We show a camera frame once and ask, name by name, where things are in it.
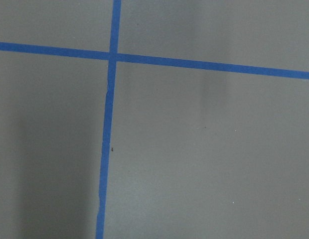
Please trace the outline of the blue tape strip lengthwise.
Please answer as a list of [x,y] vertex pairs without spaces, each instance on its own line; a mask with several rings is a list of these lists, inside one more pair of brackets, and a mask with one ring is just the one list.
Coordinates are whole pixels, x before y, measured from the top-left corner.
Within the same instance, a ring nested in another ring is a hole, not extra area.
[[115,80],[116,80],[121,5],[122,2],[120,0],[113,1],[108,72],[107,72],[107,93],[105,98],[101,165],[100,165],[100,178],[99,178],[99,193],[98,193],[99,210],[97,213],[97,220],[96,220],[95,238],[97,239],[102,239],[104,235],[107,180],[108,180],[108,168],[109,168],[109,154],[110,154],[110,142],[111,142]]

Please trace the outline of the blue tape strip crosswise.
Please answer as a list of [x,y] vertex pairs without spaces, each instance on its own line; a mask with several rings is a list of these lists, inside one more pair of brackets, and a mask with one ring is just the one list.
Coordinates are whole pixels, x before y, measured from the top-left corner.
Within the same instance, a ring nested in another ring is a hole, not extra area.
[[[111,54],[109,52],[103,52],[103,51],[39,46],[39,45],[29,45],[19,43],[8,43],[8,42],[0,42],[0,51],[74,57],[74,58],[84,58],[94,60],[110,60],[111,58]],[[224,71],[224,72],[233,72],[242,74],[253,74],[253,75],[309,80],[309,72],[307,71],[184,60],[184,59],[164,58],[154,56],[143,56],[143,55],[133,55],[123,53],[116,54],[115,60],[127,63],[150,64],[150,65],[171,66],[171,67],[191,68],[200,70],[214,70],[214,71]]]

